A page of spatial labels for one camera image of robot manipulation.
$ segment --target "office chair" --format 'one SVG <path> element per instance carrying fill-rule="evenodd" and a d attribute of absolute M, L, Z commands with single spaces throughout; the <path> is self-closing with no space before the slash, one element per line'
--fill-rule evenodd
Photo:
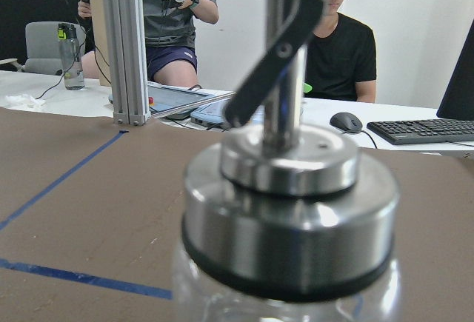
<path fill-rule="evenodd" d="M 58 43 L 58 24 L 60 21 L 30 22 L 25 27 L 27 45 L 27 60 L 24 65 L 16 58 L 5 59 L 0 64 L 12 64 L 17 71 L 25 73 L 39 73 L 58 75 L 62 72 L 61 55 Z M 84 31 L 78 24 L 76 27 L 77 39 L 81 44 L 81 56 L 84 55 Z"/>

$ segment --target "computer monitor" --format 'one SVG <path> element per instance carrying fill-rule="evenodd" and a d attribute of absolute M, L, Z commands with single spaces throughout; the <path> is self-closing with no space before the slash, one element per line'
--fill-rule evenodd
<path fill-rule="evenodd" d="M 436 115 L 474 121 L 474 21 Z"/>

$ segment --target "man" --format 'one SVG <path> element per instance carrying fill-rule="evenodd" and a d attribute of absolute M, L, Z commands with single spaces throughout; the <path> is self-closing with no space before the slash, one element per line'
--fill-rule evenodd
<path fill-rule="evenodd" d="M 181 6 L 170 5 L 170 0 L 143 0 L 148 78 L 161 84 L 193 87 L 198 83 L 193 17 L 215 24 L 216 0 L 184 0 Z M 82 0 L 78 12 L 82 18 L 92 17 L 90 5 Z M 82 65 L 84 76 L 99 77 L 94 52 L 83 57 Z"/>
<path fill-rule="evenodd" d="M 311 98 L 375 101 L 375 39 L 361 22 L 338 13 L 343 0 L 328 8 L 308 45 L 306 83 Z"/>

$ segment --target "black t-shirt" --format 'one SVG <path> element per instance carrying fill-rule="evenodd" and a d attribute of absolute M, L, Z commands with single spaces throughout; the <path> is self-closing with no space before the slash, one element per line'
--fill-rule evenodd
<path fill-rule="evenodd" d="M 311 38 L 306 82 L 313 89 L 307 97 L 356 101 L 356 82 L 376 79 L 375 39 L 367 25 L 339 13 L 333 33 Z"/>

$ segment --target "green object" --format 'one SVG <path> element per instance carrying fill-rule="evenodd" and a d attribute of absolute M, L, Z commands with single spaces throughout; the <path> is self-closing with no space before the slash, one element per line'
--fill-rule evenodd
<path fill-rule="evenodd" d="M 313 87 L 307 83 L 304 83 L 303 85 L 303 93 L 308 94 L 313 89 Z"/>

